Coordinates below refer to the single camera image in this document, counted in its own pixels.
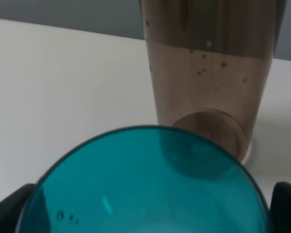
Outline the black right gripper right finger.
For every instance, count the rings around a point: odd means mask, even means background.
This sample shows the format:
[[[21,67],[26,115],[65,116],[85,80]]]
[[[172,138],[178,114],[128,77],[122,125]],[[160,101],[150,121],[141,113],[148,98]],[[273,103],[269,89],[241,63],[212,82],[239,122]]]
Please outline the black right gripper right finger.
[[[291,184],[278,182],[272,192],[270,233],[291,233]]]

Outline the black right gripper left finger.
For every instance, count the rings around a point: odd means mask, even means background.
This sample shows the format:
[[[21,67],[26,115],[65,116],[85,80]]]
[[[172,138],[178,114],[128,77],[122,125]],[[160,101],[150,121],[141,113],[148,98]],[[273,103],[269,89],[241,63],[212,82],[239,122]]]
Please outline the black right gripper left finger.
[[[14,233],[21,210],[35,188],[29,183],[0,201],[0,233]]]

